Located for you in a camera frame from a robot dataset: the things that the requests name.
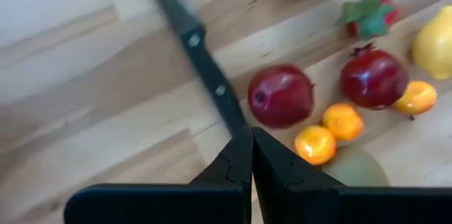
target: red pomegranate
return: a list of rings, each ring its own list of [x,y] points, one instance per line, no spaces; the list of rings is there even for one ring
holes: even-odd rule
[[[409,76],[396,58],[375,50],[372,44],[357,48],[354,56],[340,72],[340,86],[347,98],[361,107],[383,110],[403,96]]]
[[[313,85],[293,65],[271,66],[257,72],[248,91],[248,104],[254,116],[272,128],[288,128],[311,115]]]

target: black knife handle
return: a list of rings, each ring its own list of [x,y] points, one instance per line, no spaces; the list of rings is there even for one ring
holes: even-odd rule
[[[180,36],[180,39],[231,135],[238,136],[248,124],[234,90],[206,49],[205,37],[206,29],[200,25]]]

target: kiwi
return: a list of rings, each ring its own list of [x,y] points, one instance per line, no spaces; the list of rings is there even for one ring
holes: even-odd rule
[[[382,166],[370,153],[360,148],[341,148],[322,170],[350,187],[389,187]]]

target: wooden table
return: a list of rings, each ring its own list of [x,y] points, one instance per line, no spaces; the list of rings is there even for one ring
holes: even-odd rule
[[[246,107],[250,76],[290,62],[316,84],[313,115],[268,130],[294,135],[341,99],[338,74],[353,47],[334,22],[349,0],[189,0],[208,46]],[[408,56],[416,32],[452,0],[395,0],[400,17],[375,40],[432,82],[437,106],[415,122],[360,110],[361,145],[391,183],[452,185],[452,82]],[[98,182],[188,182],[230,136],[152,0],[0,0],[0,223],[62,223],[76,190]],[[254,223],[261,223],[253,194]]]

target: knife rivet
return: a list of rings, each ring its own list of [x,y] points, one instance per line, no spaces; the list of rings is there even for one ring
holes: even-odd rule
[[[195,47],[199,44],[199,36],[197,34],[193,34],[189,39],[190,47]]]
[[[225,87],[224,85],[221,85],[221,86],[218,86],[218,88],[217,88],[217,90],[215,91],[215,93],[216,93],[218,96],[221,96],[221,95],[225,94],[225,91],[226,91],[226,87]]]

